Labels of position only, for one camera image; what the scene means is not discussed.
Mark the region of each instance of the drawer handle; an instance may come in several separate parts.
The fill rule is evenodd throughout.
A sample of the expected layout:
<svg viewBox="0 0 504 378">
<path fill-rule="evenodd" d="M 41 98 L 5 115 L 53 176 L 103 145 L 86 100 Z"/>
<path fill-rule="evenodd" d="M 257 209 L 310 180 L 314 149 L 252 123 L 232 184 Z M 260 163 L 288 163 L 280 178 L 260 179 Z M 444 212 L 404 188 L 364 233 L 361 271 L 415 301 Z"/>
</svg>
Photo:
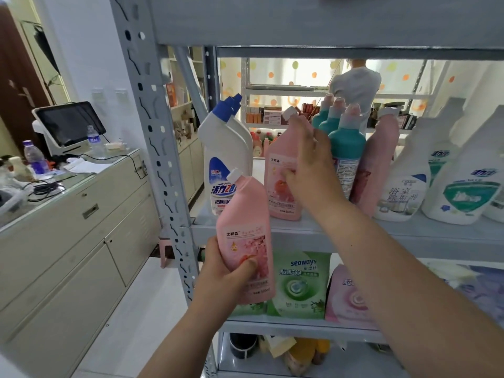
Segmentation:
<svg viewBox="0 0 504 378">
<path fill-rule="evenodd" d="M 90 209 L 88 209 L 87 211 L 85 211 L 82 216 L 87 219 L 88 217 L 90 217 L 92 214 L 94 214 L 98 209 L 100 209 L 100 207 L 98 207 L 98 203 L 93 205 Z"/>
</svg>

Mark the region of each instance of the black screen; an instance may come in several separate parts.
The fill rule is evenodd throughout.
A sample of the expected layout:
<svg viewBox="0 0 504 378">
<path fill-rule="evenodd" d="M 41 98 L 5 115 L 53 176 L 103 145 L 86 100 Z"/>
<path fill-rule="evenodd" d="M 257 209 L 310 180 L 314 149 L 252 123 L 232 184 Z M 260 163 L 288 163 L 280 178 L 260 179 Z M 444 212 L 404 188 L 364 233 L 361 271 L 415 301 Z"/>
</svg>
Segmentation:
<svg viewBox="0 0 504 378">
<path fill-rule="evenodd" d="M 37 110 L 37 120 L 45 126 L 60 147 L 87 139 L 88 126 L 103 135 L 105 127 L 89 102 L 44 107 Z"/>
</svg>

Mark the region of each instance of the left hand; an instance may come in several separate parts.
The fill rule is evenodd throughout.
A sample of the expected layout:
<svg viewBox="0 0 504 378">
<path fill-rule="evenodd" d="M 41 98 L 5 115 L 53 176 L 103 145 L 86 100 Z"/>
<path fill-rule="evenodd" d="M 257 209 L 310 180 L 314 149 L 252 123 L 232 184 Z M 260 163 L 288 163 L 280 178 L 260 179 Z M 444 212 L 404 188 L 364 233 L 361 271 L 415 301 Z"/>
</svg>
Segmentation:
<svg viewBox="0 0 504 378">
<path fill-rule="evenodd" d="M 203 316 L 200 321 L 219 330 L 236 307 L 243 287 L 256 273 L 257 260 L 245 260 L 236 270 L 230 272 L 224 265 L 217 237 L 208 239 L 205 249 L 205 263 L 196 281 L 190 311 Z"/>
</svg>

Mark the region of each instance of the forearm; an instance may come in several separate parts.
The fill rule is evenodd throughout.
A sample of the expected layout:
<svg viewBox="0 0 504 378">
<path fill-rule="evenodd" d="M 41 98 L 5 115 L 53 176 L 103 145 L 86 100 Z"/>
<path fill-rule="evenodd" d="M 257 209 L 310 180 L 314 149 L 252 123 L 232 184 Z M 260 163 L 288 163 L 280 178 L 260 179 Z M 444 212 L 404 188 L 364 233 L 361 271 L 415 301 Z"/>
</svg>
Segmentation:
<svg viewBox="0 0 504 378">
<path fill-rule="evenodd" d="M 138 378 L 199 378 L 215 332 L 204 313 L 189 307 Z"/>
<path fill-rule="evenodd" d="M 381 331 L 415 376 L 498 376 L 504 330 L 350 203 L 318 222 Z"/>
</svg>

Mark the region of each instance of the water bottle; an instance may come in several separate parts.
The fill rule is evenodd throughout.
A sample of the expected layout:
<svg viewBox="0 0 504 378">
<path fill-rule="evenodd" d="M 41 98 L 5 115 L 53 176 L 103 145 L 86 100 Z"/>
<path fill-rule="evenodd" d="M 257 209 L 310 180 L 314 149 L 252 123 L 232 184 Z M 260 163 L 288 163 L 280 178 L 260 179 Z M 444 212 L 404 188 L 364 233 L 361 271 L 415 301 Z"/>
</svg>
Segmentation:
<svg viewBox="0 0 504 378">
<path fill-rule="evenodd" d="M 25 159 L 32 166 L 37 175 L 43 175 L 49 172 L 49 165 L 41 150 L 33 145 L 31 140 L 23 140 L 25 147 Z"/>
<path fill-rule="evenodd" d="M 88 126 L 88 142 L 91 146 L 91 153 L 93 157 L 98 159 L 104 159 L 105 157 L 105 145 L 100 140 L 100 134 L 91 125 Z"/>
</svg>

